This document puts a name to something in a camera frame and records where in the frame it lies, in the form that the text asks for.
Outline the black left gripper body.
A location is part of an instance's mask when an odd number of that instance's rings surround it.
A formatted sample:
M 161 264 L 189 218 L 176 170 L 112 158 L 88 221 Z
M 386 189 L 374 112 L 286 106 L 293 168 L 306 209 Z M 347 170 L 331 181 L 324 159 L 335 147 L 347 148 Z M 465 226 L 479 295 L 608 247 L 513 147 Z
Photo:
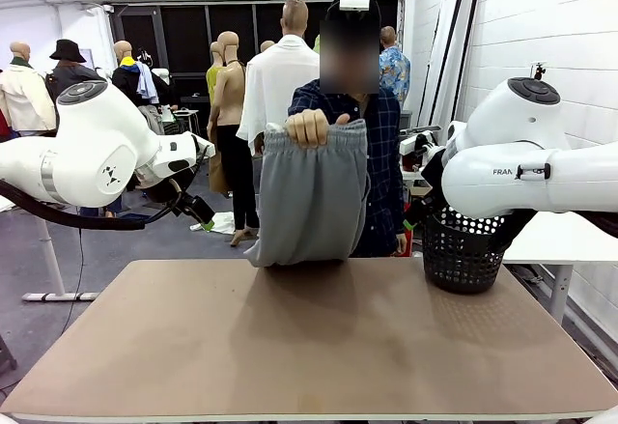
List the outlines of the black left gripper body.
M 175 215 L 181 213 L 193 215 L 192 196 L 176 180 L 168 178 L 154 186 L 145 188 L 144 192 L 152 203 L 160 205 L 156 215 L 165 215 L 169 212 Z

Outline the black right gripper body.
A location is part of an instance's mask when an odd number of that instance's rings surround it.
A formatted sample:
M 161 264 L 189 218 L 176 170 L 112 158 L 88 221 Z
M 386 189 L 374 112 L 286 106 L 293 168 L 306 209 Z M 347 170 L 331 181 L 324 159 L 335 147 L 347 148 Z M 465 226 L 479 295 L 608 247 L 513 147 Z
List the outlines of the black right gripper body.
M 435 151 L 421 173 L 425 182 L 431 187 L 431 190 L 418 201 L 418 208 L 421 212 L 439 211 L 447 205 L 441 183 L 444 172 L 442 162 L 444 153 L 444 148 Z

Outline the black mesh basket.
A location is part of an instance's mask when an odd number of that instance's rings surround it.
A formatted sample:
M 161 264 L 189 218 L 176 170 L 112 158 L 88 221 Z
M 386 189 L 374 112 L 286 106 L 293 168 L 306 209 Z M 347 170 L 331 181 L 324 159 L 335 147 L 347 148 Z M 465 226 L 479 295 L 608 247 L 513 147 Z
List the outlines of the black mesh basket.
M 504 252 L 490 247 L 504 222 L 502 216 L 469 218 L 444 208 L 423 223 L 423 265 L 426 278 L 454 294 L 481 294 L 498 275 Z

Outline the grey training pants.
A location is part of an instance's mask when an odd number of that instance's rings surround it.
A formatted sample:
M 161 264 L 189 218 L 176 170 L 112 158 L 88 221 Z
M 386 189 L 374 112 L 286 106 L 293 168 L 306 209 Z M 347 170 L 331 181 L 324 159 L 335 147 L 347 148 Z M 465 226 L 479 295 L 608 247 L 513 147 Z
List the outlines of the grey training pants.
M 245 257 L 255 268 L 348 259 L 364 228 L 369 191 L 364 121 L 330 126 L 327 142 L 315 148 L 268 125 L 260 229 Z

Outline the person's left forearm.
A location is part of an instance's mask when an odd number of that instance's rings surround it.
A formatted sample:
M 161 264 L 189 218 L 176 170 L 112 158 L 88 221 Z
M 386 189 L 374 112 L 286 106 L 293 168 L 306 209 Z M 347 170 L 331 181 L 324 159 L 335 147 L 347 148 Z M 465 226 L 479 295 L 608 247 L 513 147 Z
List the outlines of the person's left forearm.
M 387 191 L 387 206 L 391 214 L 395 234 L 403 234 L 406 231 L 404 224 L 404 184 L 402 173 L 398 166 L 390 172 L 390 182 Z

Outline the beige mannequin with black pants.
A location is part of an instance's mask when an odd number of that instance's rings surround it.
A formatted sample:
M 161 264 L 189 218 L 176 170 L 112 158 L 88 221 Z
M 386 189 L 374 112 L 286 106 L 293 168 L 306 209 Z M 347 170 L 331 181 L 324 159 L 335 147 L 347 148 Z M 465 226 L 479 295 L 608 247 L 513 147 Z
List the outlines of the beige mannequin with black pants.
M 222 32 L 217 43 L 225 66 L 217 73 L 211 99 L 208 131 L 216 138 L 223 174 L 231 188 L 235 232 L 231 245 L 257 236 L 260 222 L 256 209 L 253 158 L 248 144 L 237 137 L 245 94 L 245 66 L 238 58 L 239 36 Z

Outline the person's right hand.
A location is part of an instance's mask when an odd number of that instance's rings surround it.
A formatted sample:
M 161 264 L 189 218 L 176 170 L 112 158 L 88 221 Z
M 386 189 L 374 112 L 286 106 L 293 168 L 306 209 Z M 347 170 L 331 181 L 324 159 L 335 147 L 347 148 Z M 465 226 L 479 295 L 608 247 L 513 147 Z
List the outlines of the person's right hand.
M 299 146 L 316 148 L 327 142 L 329 121 L 321 109 L 305 109 L 288 117 L 285 130 Z

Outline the white cloth on floor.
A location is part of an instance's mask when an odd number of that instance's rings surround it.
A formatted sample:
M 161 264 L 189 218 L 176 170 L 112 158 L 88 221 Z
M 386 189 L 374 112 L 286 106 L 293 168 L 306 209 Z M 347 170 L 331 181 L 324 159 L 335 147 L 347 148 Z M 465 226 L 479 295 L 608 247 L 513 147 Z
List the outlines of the white cloth on floor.
M 213 232 L 221 235 L 232 235 L 235 232 L 234 214 L 232 212 L 217 212 L 208 224 L 194 224 L 189 227 L 191 232 Z

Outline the person in blue plaid shirt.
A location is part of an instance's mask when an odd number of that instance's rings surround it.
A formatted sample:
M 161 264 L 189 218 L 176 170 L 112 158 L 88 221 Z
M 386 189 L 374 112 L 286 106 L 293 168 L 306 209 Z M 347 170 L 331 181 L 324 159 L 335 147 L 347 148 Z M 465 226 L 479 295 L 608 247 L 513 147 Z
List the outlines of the person in blue plaid shirt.
M 399 166 L 401 107 L 380 85 L 380 25 L 323 20 L 320 107 L 329 126 L 366 124 L 370 191 L 356 258 L 395 256 L 397 235 L 387 206 L 390 172 Z

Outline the white ironing table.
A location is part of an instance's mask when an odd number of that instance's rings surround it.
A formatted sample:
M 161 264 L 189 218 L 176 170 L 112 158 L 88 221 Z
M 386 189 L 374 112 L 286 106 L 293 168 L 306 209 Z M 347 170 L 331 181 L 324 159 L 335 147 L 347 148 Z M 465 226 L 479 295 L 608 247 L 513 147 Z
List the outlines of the white ironing table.
M 198 110 L 173 110 L 170 105 L 161 108 L 162 124 L 165 134 L 180 134 L 190 131 L 200 134 Z

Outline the man in floral shirt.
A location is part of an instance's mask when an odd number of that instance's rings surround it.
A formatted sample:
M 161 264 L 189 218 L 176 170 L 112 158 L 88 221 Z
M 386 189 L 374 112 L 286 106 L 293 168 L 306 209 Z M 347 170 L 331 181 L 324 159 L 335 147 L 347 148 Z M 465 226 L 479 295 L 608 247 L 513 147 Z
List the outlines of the man in floral shirt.
M 403 107 L 409 91 L 410 61 L 397 46 L 392 26 L 380 30 L 380 44 L 383 47 L 379 55 L 380 85 L 389 89 Z

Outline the mannequin in black jacket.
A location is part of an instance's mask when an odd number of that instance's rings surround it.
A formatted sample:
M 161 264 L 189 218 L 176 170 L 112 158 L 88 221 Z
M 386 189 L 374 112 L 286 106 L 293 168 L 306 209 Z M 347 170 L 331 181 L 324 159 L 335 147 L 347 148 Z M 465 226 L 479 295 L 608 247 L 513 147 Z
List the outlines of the mannequin in black jacket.
M 161 105 L 174 105 L 171 86 L 144 63 L 132 57 L 132 46 L 127 41 L 114 43 L 119 66 L 112 73 L 112 83 L 138 108 L 149 128 L 163 134 Z

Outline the mannequin in yellow-green dress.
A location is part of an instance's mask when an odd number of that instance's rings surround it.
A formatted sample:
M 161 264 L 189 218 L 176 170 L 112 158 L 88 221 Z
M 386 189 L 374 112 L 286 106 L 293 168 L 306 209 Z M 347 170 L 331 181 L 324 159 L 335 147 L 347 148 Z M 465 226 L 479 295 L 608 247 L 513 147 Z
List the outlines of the mannequin in yellow-green dress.
M 223 47 L 219 42 L 211 44 L 212 65 L 206 72 L 206 79 L 209 91 L 210 102 L 213 102 L 214 88 L 218 72 L 224 68 Z M 209 179 L 211 191 L 226 194 L 228 192 L 227 183 L 221 164 L 220 152 L 216 152 L 209 160 Z

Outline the black framed white panel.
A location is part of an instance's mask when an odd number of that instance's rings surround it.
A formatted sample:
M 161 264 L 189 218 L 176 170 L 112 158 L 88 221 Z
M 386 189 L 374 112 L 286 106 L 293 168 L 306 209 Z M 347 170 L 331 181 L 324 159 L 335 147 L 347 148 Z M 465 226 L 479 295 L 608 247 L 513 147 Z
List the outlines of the black framed white panel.
M 452 72 L 457 53 L 457 21 L 462 0 L 440 0 L 418 125 L 444 126 L 452 92 Z
M 458 101 L 460 98 L 463 81 L 464 71 L 466 70 L 468 50 L 472 40 L 473 23 L 475 19 L 475 13 L 477 10 L 478 0 L 462 0 L 459 17 L 457 21 L 457 37 L 458 46 L 455 56 L 455 66 L 453 68 L 452 76 L 452 92 L 450 103 L 446 111 L 446 120 L 443 128 L 455 120 L 458 111 Z

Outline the white stand with foot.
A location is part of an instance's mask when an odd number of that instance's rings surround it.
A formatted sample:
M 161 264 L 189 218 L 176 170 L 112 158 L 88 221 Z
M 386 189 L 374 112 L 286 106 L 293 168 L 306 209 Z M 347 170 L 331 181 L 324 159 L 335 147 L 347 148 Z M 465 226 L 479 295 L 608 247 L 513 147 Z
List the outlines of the white stand with foot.
M 96 292 L 82 292 L 80 289 L 75 289 L 72 292 L 68 292 L 66 290 L 46 221 L 42 218 L 36 217 L 36 224 L 39 240 L 42 243 L 44 261 L 52 284 L 52 289 L 50 292 L 46 293 L 26 293 L 21 297 L 21 299 L 24 302 L 94 301 L 98 297 L 98 293 Z

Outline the large white table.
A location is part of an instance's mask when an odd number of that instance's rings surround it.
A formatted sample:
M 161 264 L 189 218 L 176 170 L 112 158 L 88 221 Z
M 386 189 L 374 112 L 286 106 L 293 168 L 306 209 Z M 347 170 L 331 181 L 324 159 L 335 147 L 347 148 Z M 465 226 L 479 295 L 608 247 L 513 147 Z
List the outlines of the large white table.
M 549 313 L 561 323 L 574 267 L 578 264 L 618 264 L 618 239 L 573 212 L 539 212 L 505 251 L 503 262 L 555 268 Z

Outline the mannequin in white shirt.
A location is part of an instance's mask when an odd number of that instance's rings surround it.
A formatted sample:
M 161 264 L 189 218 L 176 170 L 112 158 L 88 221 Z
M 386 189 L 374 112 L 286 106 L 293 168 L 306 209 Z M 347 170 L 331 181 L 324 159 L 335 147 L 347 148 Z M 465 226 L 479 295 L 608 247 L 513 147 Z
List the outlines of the mannequin in white shirt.
M 320 55 L 304 33 L 308 8 L 304 0 L 287 0 L 280 19 L 282 38 L 246 66 L 244 102 L 237 137 L 252 155 L 263 151 L 268 124 L 283 125 L 297 88 L 319 77 Z

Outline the mannequin with black hat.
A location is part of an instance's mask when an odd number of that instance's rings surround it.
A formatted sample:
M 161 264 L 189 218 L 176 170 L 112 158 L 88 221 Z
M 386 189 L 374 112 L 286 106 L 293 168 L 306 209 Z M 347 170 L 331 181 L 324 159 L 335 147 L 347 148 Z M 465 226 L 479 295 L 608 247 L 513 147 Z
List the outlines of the mannequin with black hat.
M 84 81 L 102 80 L 96 71 L 84 66 L 86 60 L 76 42 L 67 39 L 58 40 L 56 49 L 49 58 L 57 62 L 50 77 L 59 92 Z

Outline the mannequin in white jacket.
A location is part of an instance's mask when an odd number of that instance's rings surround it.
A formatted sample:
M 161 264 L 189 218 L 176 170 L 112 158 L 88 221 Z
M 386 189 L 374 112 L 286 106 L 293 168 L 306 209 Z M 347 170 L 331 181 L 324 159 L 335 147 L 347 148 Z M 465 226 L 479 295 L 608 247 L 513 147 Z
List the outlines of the mannequin in white jacket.
M 13 59 L 0 72 L 0 111 L 19 136 L 51 135 L 57 130 L 54 103 L 43 77 L 30 66 L 30 46 L 12 42 Z

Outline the black cap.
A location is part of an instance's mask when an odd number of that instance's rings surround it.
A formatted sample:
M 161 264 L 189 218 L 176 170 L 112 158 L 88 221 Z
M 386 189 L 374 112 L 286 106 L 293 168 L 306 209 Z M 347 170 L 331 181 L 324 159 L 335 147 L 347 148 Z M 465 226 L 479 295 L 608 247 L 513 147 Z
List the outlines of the black cap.
M 379 26 L 381 23 L 381 13 L 377 0 L 370 0 L 370 10 L 366 12 L 344 12 L 339 10 L 339 0 L 333 0 L 329 5 L 325 21 L 337 21 L 347 23 L 362 23 Z

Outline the black metal stand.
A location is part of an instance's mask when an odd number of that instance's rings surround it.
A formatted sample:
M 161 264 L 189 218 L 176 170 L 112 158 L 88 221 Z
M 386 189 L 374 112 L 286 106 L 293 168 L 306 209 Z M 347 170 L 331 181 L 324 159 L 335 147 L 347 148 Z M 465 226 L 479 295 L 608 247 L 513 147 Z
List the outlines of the black metal stand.
M 17 361 L 6 344 L 4 338 L 0 335 L 0 374 L 17 368 Z

